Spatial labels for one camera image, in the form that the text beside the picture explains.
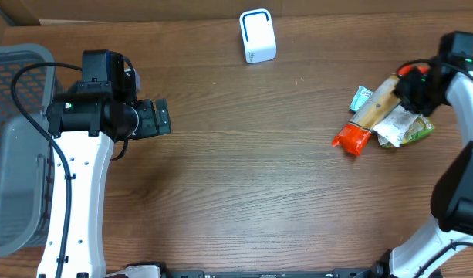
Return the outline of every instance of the orange package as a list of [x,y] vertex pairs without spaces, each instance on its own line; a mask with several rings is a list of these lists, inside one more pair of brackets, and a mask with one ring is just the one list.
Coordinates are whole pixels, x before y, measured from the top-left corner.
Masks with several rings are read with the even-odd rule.
[[393,93],[397,81],[397,76],[389,76],[334,137],[332,146],[343,146],[346,151],[359,156],[372,134],[371,130],[399,104],[400,100]]

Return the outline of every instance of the perforated bin side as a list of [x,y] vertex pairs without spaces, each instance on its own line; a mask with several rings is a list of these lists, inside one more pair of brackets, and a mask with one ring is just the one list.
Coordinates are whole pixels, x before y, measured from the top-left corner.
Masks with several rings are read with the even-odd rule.
[[[12,77],[23,66],[53,62],[36,44],[0,47],[0,256],[46,243],[53,162],[48,143],[18,112],[10,96]],[[17,82],[24,108],[47,130],[44,114],[60,89],[54,67],[31,69]]]

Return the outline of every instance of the wooden table surface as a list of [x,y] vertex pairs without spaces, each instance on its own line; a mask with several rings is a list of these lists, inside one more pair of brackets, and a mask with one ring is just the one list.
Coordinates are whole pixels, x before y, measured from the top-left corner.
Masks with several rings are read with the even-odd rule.
[[[461,149],[449,107],[436,131],[397,150],[372,137],[361,157],[330,146],[359,85],[433,56],[442,34],[473,32],[473,12],[274,19],[274,61],[247,65],[238,20],[18,27],[81,65],[84,49],[130,57],[140,98],[166,98],[173,133],[130,142],[110,164],[103,245],[108,270],[141,260],[206,271],[367,266],[430,214],[431,190]],[[57,69],[66,86],[79,73]],[[0,277],[34,276],[42,248],[0,259]],[[473,276],[473,250],[443,267]]]

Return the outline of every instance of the plastic crate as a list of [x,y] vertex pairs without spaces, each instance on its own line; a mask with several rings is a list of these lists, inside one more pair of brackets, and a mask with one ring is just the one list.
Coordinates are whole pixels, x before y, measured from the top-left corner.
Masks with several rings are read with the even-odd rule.
[[[36,44],[0,46],[0,256],[46,244],[52,201],[52,150],[12,102],[12,77],[23,66],[53,62]],[[61,86],[53,66],[23,74],[17,91],[24,108],[47,130],[45,111]]]

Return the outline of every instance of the wooden table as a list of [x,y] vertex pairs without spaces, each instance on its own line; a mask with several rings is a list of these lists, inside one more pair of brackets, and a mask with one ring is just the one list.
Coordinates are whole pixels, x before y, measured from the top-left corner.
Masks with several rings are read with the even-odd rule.
[[[18,27],[81,65],[84,49],[130,57],[141,97],[165,97],[173,133],[130,143],[110,164],[108,270],[141,260],[206,271],[370,266],[429,216],[431,190],[461,149],[449,107],[436,131],[398,150],[372,137],[353,158],[330,146],[359,85],[433,56],[442,34],[473,32],[473,12],[274,19],[278,55],[247,65],[237,19]],[[57,69],[69,86],[79,73]],[[0,259],[0,277],[34,276],[42,248]],[[444,265],[473,276],[473,250]]]

